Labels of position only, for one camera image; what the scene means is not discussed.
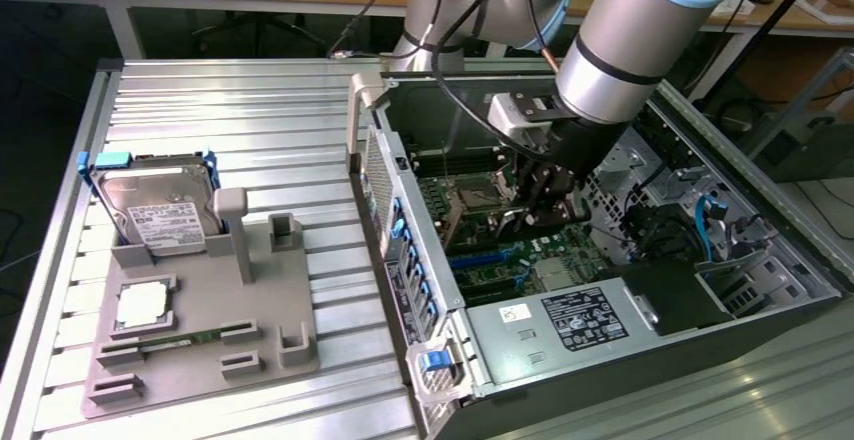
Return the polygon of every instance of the hard drive label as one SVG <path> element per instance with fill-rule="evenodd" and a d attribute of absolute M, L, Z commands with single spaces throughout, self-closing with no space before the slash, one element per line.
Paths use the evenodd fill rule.
<path fill-rule="evenodd" d="M 629 336 L 601 288 L 543 299 L 563 346 L 573 352 Z"/>
<path fill-rule="evenodd" d="M 205 243 L 199 212 L 193 202 L 128 207 L 128 214 L 149 248 Z"/>

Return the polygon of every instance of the floor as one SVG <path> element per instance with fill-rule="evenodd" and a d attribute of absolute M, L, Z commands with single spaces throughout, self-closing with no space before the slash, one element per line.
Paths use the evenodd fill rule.
<path fill-rule="evenodd" d="M 226 18 L 225 12 L 136 9 L 134 15 L 151 58 L 253 56 L 251 27 L 207 38 L 203 52 L 193 40 L 194 29 L 218 24 Z M 282 18 L 294 21 L 293 15 Z M 311 16 L 306 28 L 331 43 L 349 20 L 337 15 Z M 390 51 L 401 29 L 398 18 L 365 21 L 349 48 Z M 576 27 L 563 27 L 553 44 L 559 56 L 576 32 Z M 672 73 L 676 85 L 684 85 L 697 74 L 714 49 L 716 37 L 698 35 Z M 267 33 L 263 47 L 267 57 L 315 55 L 311 44 L 279 31 Z M 471 41 L 466 49 L 469 55 L 483 55 L 486 44 Z M 533 54 L 511 51 L 510 55 Z M 0 258 L 0 365 L 38 255 L 15 265 L 10 262 L 39 251 L 96 63 L 100 58 L 119 56 L 100 9 L 0 2 L 0 249 L 8 244 L 6 257 Z"/>

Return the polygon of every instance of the aluminum extrusion table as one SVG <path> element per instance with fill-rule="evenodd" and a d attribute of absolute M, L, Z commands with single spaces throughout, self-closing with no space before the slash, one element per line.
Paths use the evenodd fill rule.
<path fill-rule="evenodd" d="M 471 70 L 542 69 L 475 60 Z M 345 168 L 347 87 L 375 60 L 134 61 L 96 75 L 10 354 L 0 438 L 415 439 Z M 218 153 L 247 221 L 306 225 L 321 370 L 87 423 L 83 380 L 114 228 L 80 188 L 76 152 Z M 849 302 L 737 361 L 502 438 L 848 438 L 854 428 Z"/>

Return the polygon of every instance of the motherboard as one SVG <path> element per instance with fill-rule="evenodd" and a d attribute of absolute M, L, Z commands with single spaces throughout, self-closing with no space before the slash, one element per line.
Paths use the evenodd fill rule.
<path fill-rule="evenodd" d="M 610 266 L 582 224 L 538 238 L 497 238 L 497 219 L 515 208 L 501 171 L 422 178 L 419 187 L 469 306 L 585 284 Z"/>

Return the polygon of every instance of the hard drive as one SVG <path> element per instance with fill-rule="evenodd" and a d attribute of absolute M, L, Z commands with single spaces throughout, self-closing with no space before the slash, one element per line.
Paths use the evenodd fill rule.
<path fill-rule="evenodd" d="M 84 157 L 78 168 L 122 243 L 145 244 L 155 256 L 205 251 L 205 237 L 225 233 L 214 213 L 217 157 L 195 153 L 134 158 L 127 152 L 104 152 L 92 167 L 88 154 Z"/>

